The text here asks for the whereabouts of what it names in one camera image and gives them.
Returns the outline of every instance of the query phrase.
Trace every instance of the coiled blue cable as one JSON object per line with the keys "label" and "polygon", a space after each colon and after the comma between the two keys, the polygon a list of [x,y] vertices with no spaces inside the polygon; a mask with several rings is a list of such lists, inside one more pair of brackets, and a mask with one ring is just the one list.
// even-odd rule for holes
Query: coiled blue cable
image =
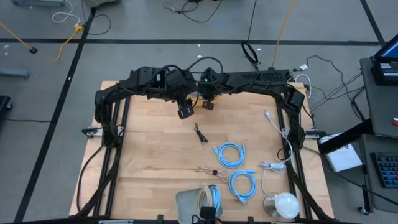
{"label": "coiled blue cable", "polygon": [[221,192],[217,186],[211,186],[211,196],[213,197],[213,207],[216,208],[216,212],[218,211],[221,204]]}
{"label": "coiled blue cable", "polygon": [[[223,157],[223,151],[224,149],[226,149],[227,147],[234,147],[239,151],[239,159],[236,161],[228,161],[226,159],[224,159]],[[213,146],[213,151],[214,153],[218,156],[218,160],[221,163],[221,165],[225,166],[226,168],[229,169],[235,169],[238,168],[239,166],[241,166],[243,164],[243,160],[244,160],[244,153],[246,151],[246,146],[244,145],[244,143],[242,144],[242,147],[233,143],[233,142],[226,142],[223,145],[220,146],[219,149],[217,149],[217,146]]]}
{"label": "coiled blue cable", "polygon": [[[256,180],[255,180],[254,176],[252,175],[252,173],[255,173],[255,172],[256,172],[255,170],[238,170],[231,174],[231,178],[229,180],[229,189],[232,192],[232,194],[235,195],[239,199],[239,201],[241,201],[243,204],[246,204],[246,200],[253,197],[253,195],[256,193],[256,189],[257,189]],[[250,189],[249,193],[247,193],[247,194],[240,194],[234,188],[235,178],[239,175],[245,175],[251,181],[251,189]]]}

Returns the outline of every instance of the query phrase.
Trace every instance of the keyboard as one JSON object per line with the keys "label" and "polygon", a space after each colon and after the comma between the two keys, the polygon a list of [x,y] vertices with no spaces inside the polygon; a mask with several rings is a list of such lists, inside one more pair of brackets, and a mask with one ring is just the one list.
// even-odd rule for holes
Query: keyboard
{"label": "keyboard", "polygon": [[398,188],[398,153],[371,153],[373,164],[385,188]]}

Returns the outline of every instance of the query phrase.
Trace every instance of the laptop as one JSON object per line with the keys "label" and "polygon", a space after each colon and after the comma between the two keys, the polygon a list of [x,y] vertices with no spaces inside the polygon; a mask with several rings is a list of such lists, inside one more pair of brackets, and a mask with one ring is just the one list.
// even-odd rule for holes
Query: laptop
{"label": "laptop", "polygon": [[373,64],[376,84],[398,86],[398,35],[373,56]]}

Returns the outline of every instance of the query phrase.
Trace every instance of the gray floor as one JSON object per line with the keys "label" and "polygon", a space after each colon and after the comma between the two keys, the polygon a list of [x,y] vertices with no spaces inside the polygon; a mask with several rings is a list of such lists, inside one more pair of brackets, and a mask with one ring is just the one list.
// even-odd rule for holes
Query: gray floor
{"label": "gray floor", "polygon": [[[81,17],[80,1],[71,0],[74,13]],[[214,17],[206,24],[196,24],[180,14],[163,8],[166,1],[127,1],[118,6],[106,6],[96,14],[107,14],[112,29],[104,35],[89,35],[89,39],[246,39],[249,31],[254,0],[224,0]],[[170,0],[180,7],[183,0]],[[386,40],[398,33],[395,0],[367,0],[374,18]],[[204,0],[192,17],[207,18],[217,2]],[[258,0],[251,39],[276,40],[283,23],[289,0]],[[19,8],[9,1],[0,2],[0,21],[24,38],[68,38],[76,20],[69,18],[63,24],[54,24],[51,16],[58,7],[34,6]],[[107,28],[108,22],[97,18],[91,32]],[[0,38],[10,38],[0,29]],[[377,41],[359,0],[300,0],[297,1],[286,26],[283,40]],[[32,44],[40,52],[57,55],[60,44]],[[0,94],[10,95],[14,109],[8,114],[15,119],[51,119],[77,44],[65,47],[62,61],[53,63],[31,55],[21,44],[0,43],[0,67],[21,68],[30,71],[27,80],[0,78]],[[256,45],[260,69],[271,65],[273,45]],[[374,54],[379,47],[281,45],[277,68],[297,68],[305,59],[317,54],[334,61],[344,72],[344,80],[359,73],[359,59]],[[141,66],[162,66],[175,63],[187,67],[197,57],[213,56],[220,59],[226,71],[247,71],[253,67],[244,58],[239,45],[228,44],[85,44],[75,76],[72,80],[60,120],[25,221],[63,218],[68,215],[78,172],[86,145],[80,130],[91,124],[95,91],[103,80],[127,78],[131,69]],[[326,93],[341,85],[340,75],[327,62],[309,61],[305,73],[312,85]],[[212,62],[203,62],[197,70],[217,68]],[[359,78],[350,90],[363,84]],[[314,105],[322,98],[315,90],[310,99]],[[365,95],[358,103],[368,114]],[[316,109],[315,122],[328,133],[342,132],[360,120],[355,117],[348,98],[343,96]],[[32,168],[43,143],[48,124],[5,122],[0,129],[0,223],[12,222],[25,191]],[[359,169],[343,174],[361,183]],[[356,211],[363,204],[362,192],[333,174],[325,173],[336,218],[357,223],[396,223],[398,215],[376,211],[365,217]]]}

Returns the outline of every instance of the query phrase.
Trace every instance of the wooden tabletop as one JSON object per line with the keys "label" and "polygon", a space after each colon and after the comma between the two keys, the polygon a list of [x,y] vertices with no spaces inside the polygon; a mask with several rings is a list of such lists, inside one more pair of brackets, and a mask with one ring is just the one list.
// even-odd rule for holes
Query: wooden tabletop
{"label": "wooden tabletop", "polygon": [[[115,81],[103,82],[102,88],[113,84]],[[305,93],[302,83],[293,83],[293,85]],[[222,220],[243,221],[247,220],[248,216],[253,216],[255,221],[276,220],[268,216],[262,207],[265,198],[261,190],[264,169],[259,167],[263,160],[278,162],[276,154],[282,147],[279,132],[264,116],[264,110],[269,110],[272,120],[278,125],[275,99],[266,95],[240,93],[231,96],[222,95],[214,103],[213,111],[196,106],[193,116],[181,120],[175,103],[147,100],[144,96],[131,98],[111,218],[156,219],[158,214],[163,214],[166,220],[176,220],[175,194],[181,190],[201,187],[202,182],[205,182],[216,184],[220,188],[223,206],[223,215],[220,217]],[[119,111],[119,116],[121,116],[123,107]],[[208,144],[204,146],[200,144],[197,134],[193,131],[195,123],[198,123],[199,130],[209,140]],[[312,127],[310,118],[304,112],[302,126]],[[225,142],[235,142],[239,145],[244,142],[246,157],[244,164],[237,170],[256,170],[254,177],[257,191],[245,205],[241,204],[229,191],[228,184],[213,175],[195,172],[197,166],[225,169],[213,152],[214,145],[220,146]],[[94,137],[88,140],[82,164],[99,148],[100,144],[101,138]],[[318,150],[314,140],[306,140],[304,145]],[[83,175],[81,206],[98,187],[104,152],[103,149],[88,164]],[[235,149],[224,151],[224,157],[228,160],[234,161],[238,156]],[[304,150],[301,150],[301,156],[308,191],[325,213],[333,217],[319,156]],[[245,193],[250,186],[250,181],[246,177],[240,176],[235,181],[238,192]],[[275,174],[268,171],[265,188],[274,194],[289,192],[287,173]],[[298,199],[301,201],[298,189],[297,192]],[[102,214],[107,196],[106,191],[103,194]],[[76,212],[75,193],[70,214]],[[302,204],[300,214],[305,217]]]}

